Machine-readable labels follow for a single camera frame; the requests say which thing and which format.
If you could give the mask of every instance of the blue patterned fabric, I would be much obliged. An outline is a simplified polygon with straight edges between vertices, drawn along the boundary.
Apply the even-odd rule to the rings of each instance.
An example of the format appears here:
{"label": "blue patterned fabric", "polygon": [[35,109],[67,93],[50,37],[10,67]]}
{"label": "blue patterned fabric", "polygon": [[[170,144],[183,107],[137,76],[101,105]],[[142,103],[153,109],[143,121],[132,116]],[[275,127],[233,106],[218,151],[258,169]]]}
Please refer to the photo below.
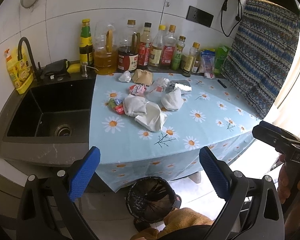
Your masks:
{"label": "blue patterned fabric", "polygon": [[247,0],[223,75],[263,119],[291,68],[300,16],[278,5]]}

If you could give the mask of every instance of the plastic jug handle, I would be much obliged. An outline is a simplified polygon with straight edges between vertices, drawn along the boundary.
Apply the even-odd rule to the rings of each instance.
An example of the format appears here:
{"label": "plastic jug handle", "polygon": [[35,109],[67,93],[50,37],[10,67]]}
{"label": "plastic jug handle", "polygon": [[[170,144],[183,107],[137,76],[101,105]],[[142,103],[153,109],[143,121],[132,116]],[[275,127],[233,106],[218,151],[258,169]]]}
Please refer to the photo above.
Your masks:
{"label": "plastic jug handle", "polygon": [[106,50],[112,52],[113,31],[109,30],[106,35]]}

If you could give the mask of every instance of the glass bottle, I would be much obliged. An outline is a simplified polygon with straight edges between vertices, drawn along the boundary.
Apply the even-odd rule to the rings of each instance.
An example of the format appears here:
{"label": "glass bottle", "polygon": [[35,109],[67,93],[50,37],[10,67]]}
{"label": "glass bottle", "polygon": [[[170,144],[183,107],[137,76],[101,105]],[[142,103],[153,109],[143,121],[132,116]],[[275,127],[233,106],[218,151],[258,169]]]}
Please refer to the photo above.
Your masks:
{"label": "glass bottle", "polygon": [[177,39],[173,36],[176,31],[175,25],[170,25],[169,32],[163,37],[164,46],[161,53],[160,69],[169,69],[173,51],[176,46]]}
{"label": "glass bottle", "polygon": [[190,49],[188,60],[186,62],[185,67],[182,70],[182,74],[185,77],[190,77],[191,76],[192,68],[193,68],[195,59],[196,59],[196,57],[199,53],[199,47],[200,47],[200,44],[197,43],[197,42],[194,42],[193,45],[192,45],[192,48]]}
{"label": "glass bottle", "polygon": [[152,37],[150,35],[151,23],[145,23],[143,34],[140,37],[138,65],[139,69],[146,69],[149,61],[149,54],[151,49]]}
{"label": "glass bottle", "polygon": [[138,63],[138,49],[140,44],[140,33],[136,32],[136,21],[128,20],[126,29],[120,39],[118,47],[118,71],[134,72]]}
{"label": "glass bottle", "polygon": [[82,20],[81,35],[80,35],[80,62],[87,66],[93,64],[93,44],[90,30],[90,19]]}
{"label": "glass bottle", "polygon": [[174,50],[173,57],[172,57],[172,62],[171,62],[172,70],[177,70],[180,66],[182,51],[186,45],[185,40],[186,40],[186,37],[184,37],[184,36],[179,37],[179,41],[176,44],[176,48]]}
{"label": "glass bottle", "polygon": [[151,71],[159,70],[160,57],[163,47],[163,34],[165,29],[165,25],[159,25],[158,34],[152,41],[148,63],[148,69]]}

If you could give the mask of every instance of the green bottle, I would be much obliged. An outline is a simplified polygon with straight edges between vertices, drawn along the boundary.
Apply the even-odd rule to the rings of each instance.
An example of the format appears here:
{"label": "green bottle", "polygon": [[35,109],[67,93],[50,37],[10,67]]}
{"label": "green bottle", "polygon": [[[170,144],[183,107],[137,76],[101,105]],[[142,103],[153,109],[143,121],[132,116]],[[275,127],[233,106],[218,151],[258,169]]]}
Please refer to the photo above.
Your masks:
{"label": "green bottle", "polygon": [[183,51],[183,48],[185,47],[185,40],[186,40],[186,37],[184,37],[184,36],[179,37],[179,41],[176,44],[176,49],[175,49],[175,51],[173,53],[173,57],[172,57],[172,63],[171,63],[172,70],[177,70],[180,66],[182,51]]}
{"label": "green bottle", "polygon": [[92,66],[93,45],[92,45],[91,30],[90,30],[90,19],[82,20],[79,52],[80,52],[81,64]]}

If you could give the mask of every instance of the soy sauce bottle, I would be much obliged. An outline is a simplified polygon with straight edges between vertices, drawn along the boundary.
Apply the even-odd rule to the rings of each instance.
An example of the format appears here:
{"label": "soy sauce bottle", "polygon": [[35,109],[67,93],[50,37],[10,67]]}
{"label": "soy sauce bottle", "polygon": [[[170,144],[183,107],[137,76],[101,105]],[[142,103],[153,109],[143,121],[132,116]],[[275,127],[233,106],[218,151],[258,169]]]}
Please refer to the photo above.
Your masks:
{"label": "soy sauce bottle", "polygon": [[90,19],[82,20],[81,35],[80,35],[80,63],[81,65],[93,65],[93,44],[90,30]]}

